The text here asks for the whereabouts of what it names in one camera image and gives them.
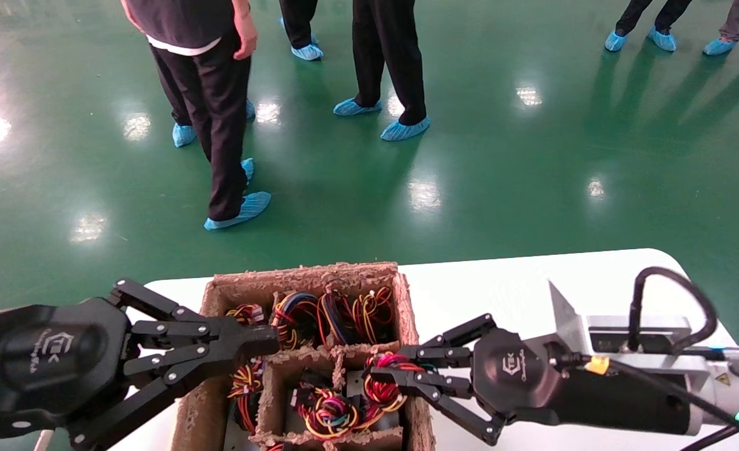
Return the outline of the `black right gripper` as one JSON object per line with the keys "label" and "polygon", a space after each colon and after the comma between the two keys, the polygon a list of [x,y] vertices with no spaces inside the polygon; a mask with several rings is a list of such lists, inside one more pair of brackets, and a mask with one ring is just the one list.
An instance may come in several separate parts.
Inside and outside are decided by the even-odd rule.
{"label": "black right gripper", "polygon": [[[401,356],[417,365],[466,368],[473,358],[473,388],[466,378],[389,366],[373,366],[369,376],[391,383],[402,396],[425,400],[489,446],[497,445],[504,423],[513,422],[689,433],[693,414],[686,376],[573,353],[555,340],[523,341],[515,332],[496,328],[487,313],[423,345],[401,346]],[[489,420],[455,400],[473,396]]]}

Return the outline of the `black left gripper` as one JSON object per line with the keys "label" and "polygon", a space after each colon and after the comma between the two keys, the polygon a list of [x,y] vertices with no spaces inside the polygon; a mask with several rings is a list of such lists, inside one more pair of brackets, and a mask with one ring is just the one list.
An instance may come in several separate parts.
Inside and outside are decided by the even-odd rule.
{"label": "black left gripper", "polygon": [[[130,325],[122,308],[149,320]],[[208,346],[202,356],[170,366],[165,376],[123,400],[125,339],[143,348]],[[68,428],[72,448],[111,448],[204,381],[226,376],[237,361],[279,350],[272,326],[203,316],[131,279],[116,282],[113,306],[92,298],[2,310],[0,438],[63,427],[123,400],[86,425]]]}

